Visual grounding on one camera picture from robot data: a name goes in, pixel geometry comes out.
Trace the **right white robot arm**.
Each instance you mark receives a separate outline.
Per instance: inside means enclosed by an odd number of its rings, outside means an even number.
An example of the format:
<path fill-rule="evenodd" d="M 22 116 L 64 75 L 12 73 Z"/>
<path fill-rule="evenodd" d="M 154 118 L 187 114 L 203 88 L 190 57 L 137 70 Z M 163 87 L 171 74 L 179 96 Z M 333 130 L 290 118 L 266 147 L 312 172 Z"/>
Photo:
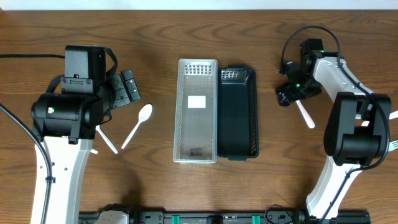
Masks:
<path fill-rule="evenodd" d="M 355 178 L 388 152 L 391 99 L 366 88 L 339 52 L 326 51 L 321 39 L 300 44 L 300 63 L 282 62 L 287 83 L 276 89 L 288 107 L 327 92 L 333 107 L 323 136 L 326 162 L 297 215 L 301 223 L 337 223 L 338 209 Z"/>

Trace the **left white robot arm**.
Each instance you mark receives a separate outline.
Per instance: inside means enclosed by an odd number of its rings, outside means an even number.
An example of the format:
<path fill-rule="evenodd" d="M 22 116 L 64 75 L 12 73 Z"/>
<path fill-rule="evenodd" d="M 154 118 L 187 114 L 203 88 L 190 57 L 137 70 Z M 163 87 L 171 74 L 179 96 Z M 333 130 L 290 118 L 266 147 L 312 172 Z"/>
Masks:
<path fill-rule="evenodd" d="M 31 223 L 77 223 L 81 185 L 96 128 L 111 110 L 140 100 L 131 70 L 106 68 L 107 47 L 68 45 L 65 73 L 32 105 L 37 175 Z"/>

